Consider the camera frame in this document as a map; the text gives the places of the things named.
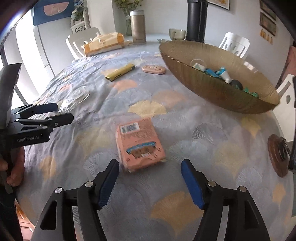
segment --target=white chair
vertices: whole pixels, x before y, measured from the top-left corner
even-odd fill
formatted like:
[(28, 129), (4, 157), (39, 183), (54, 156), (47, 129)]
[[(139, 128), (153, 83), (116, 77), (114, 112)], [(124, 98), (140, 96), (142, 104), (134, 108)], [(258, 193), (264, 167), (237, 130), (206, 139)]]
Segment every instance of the white chair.
[(84, 51), (81, 47), (85, 44), (85, 42), (89, 42), (97, 35), (100, 35), (100, 31), (97, 28), (88, 28), (70, 35), (66, 39), (66, 43), (73, 57), (75, 59), (85, 57)]
[(225, 34), (219, 48), (230, 51), (242, 59), (246, 59), (249, 46), (250, 41), (248, 39), (228, 32)]
[(283, 132), (283, 137), (287, 142), (294, 140), (295, 131), (295, 93), (293, 84), (294, 75), (289, 74), (280, 87), (276, 90), (281, 96), (281, 102), (273, 110), (279, 126)]

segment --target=thermos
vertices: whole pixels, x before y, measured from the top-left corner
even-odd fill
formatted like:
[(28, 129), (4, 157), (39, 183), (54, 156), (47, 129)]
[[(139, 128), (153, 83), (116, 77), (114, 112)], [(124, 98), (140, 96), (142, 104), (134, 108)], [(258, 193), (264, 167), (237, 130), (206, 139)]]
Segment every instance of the thermos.
[(207, 0), (187, 0), (187, 35), (186, 40), (205, 42), (205, 27), (207, 23)]
[(142, 10), (130, 12), (131, 16), (131, 34), (134, 44), (146, 43), (145, 15)]

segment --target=window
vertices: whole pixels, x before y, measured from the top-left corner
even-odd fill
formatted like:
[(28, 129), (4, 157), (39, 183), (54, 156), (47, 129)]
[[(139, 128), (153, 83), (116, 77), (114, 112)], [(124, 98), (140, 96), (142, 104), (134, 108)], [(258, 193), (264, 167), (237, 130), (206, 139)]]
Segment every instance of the window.
[[(0, 70), (1, 69), (3, 69), (2, 58), (0, 58)], [(13, 110), (13, 109), (18, 108), (18, 107), (23, 106), (23, 105), (24, 105), (24, 103), (21, 101), (21, 99), (19, 98), (17, 93), (15, 91), (13, 91), (11, 109)]]
[(15, 28), (17, 44), (26, 70), (39, 94), (50, 82), (44, 68), (33, 31), (32, 10), (27, 12)]

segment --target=woven bowl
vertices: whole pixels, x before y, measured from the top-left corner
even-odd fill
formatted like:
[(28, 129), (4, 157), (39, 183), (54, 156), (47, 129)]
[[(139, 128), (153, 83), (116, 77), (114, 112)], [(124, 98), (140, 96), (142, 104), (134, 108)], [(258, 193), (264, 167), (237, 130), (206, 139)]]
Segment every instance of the woven bowl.
[[(213, 104), (244, 114), (264, 113), (279, 104), (280, 97), (270, 81), (229, 51), (193, 41), (167, 41), (159, 49), (173, 75), (188, 89)], [(232, 79), (240, 81), (250, 92), (257, 92), (259, 98), (190, 67), (193, 59), (202, 59), (207, 68), (214, 71), (226, 67)]]

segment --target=yellow lighter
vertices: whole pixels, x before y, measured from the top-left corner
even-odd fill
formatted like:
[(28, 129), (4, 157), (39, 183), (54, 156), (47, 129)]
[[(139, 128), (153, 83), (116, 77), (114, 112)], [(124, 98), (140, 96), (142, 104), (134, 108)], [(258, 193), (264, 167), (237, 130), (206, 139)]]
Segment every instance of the yellow lighter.
[(117, 79), (118, 77), (126, 74), (127, 72), (130, 72), (133, 69), (135, 69), (135, 66), (133, 64), (127, 64), (126, 66), (108, 74), (105, 78), (107, 80), (113, 81), (113, 80)]

